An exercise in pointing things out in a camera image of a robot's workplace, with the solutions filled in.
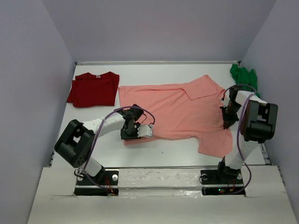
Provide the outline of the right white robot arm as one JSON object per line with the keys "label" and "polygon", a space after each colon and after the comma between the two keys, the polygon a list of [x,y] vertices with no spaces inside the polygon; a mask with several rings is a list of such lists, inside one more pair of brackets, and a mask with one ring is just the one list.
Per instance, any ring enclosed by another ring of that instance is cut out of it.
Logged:
{"label": "right white robot arm", "polygon": [[238,129],[235,146],[215,171],[215,178],[221,183],[237,178],[251,152],[275,134],[278,105],[261,100],[253,87],[249,91],[245,86],[236,84],[225,90],[229,92],[229,102],[221,107],[223,128],[228,129],[238,122]]}

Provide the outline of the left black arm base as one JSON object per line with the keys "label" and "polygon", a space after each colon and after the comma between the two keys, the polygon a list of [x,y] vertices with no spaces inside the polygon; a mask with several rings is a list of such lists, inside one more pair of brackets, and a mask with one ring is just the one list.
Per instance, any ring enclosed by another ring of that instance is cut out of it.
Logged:
{"label": "left black arm base", "polygon": [[76,196],[118,196],[119,170],[106,169],[100,180],[91,177],[92,181],[80,169],[74,171]]}

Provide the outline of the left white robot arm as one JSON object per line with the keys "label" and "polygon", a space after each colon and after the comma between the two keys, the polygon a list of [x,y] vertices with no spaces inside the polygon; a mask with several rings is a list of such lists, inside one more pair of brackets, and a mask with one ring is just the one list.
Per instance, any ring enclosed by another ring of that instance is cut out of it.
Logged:
{"label": "left white robot arm", "polygon": [[92,184],[99,184],[104,179],[105,168],[92,158],[97,139],[112,131],[134,128],[143,114],[144,110],[134,104],[115,109],[99,119],[87,122],[74,119],[58,138],[54,150],[73,168],[83,170]]}

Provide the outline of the pink polo shirt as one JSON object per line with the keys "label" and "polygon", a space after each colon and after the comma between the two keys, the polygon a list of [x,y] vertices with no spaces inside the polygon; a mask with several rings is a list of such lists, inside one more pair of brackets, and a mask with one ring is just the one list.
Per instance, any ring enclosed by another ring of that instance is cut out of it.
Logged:
{"label": "pink polo shirt", "polygon": [[224,91],[208,75],[183,84],[120,86],[120,105],[136,104],[154,115],[146,123],[155,122],[152,138],[124,140],[124,145],[198,138],[199,153],[224,157],[233,148],[232,133],[223,128]]}

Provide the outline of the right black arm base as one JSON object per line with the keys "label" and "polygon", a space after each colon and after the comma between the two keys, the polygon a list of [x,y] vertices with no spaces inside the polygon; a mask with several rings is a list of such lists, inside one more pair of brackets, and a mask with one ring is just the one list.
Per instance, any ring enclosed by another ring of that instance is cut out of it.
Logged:
{"label": "right black arm base", "polygon": [[245,195],[241,170],[226,166],[225,159],[215,169],[202,169],[199,182],[204,196]]}

